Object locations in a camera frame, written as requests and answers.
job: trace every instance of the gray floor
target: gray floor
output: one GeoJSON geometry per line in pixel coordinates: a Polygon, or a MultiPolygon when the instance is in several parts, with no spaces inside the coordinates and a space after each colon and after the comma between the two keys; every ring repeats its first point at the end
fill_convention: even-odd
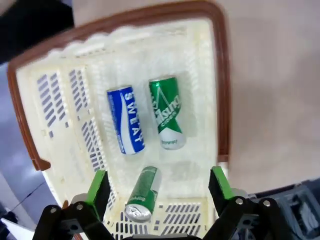
{"type": "MultiPolygon", "coordinates": [[[[38,223],[44,207],[56,201],[42,173],[35,170],[22,139],[8,88],[7,64],[0,66],[0,154],[0,174],[18,202],[42,184],[21,204],[32,221],[38,223]]],[[[3,194],[0,202],[5,201],[3,194]]]]}

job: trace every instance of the pocari sweat can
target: pocari sweat can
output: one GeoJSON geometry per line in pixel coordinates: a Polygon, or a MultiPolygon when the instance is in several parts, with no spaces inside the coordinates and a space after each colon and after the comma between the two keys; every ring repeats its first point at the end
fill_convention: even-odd
{"type": "Polygon", "coordinates": [[[145,148],[134,90],[131,85],[107,90],[114,129],[123,154],[136,154],[145,148]]]}

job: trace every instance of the brown basket rim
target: brown basket rim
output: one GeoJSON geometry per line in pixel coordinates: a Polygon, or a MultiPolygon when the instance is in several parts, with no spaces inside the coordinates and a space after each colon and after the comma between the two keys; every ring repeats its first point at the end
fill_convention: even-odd
{"type": "Polygon", "coordinates": [[[27,50],[10,61],[7,70],[8,85],[20,127],[20,131],[36,170],[47,170],[50,162],[41,159],[33,141],[23,109],[16,71],[35,59],[45,56],[50,50],[64,48],[69,42],[84,41],[97,32],[110,33],[127,25],[144,26],[174,20],[207,17],[212,21],[217,63],[217,129],[218,162],[229,160],[230,150],[230,70],[226,23],[221,8],[213,2],[184,1],[148,6],[110,17],[102,18],[86,25],[53,36],[27,50]]]}

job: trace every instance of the green can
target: green can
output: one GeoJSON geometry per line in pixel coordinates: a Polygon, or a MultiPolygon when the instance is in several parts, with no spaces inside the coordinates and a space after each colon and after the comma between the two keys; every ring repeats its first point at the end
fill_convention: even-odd
{"type": "Polygon", "coordinates": [[[181,130],[181,99],[175,76],[149,80],[149,88],[161,146],[177,150],[186,144],[181,130]]]}
{"type": "Polygon", "coordinates": [[[154,166],[146,166],[136,182],[125,206],[124,213],[128,219],[137,223],[150,220],[162,180],[160,170],[154,166]]]}

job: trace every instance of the table surface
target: table surface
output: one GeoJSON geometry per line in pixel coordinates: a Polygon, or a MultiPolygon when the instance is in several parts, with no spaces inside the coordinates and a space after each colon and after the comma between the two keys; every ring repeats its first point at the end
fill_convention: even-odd
{"type": "MultiPolygon", "coordinates": [[[[76,26],[169,0],[74,0],[76,26]]],[[[233,188],[320,177],[320,1],[219,0],[228,21],[233,188]]]]}

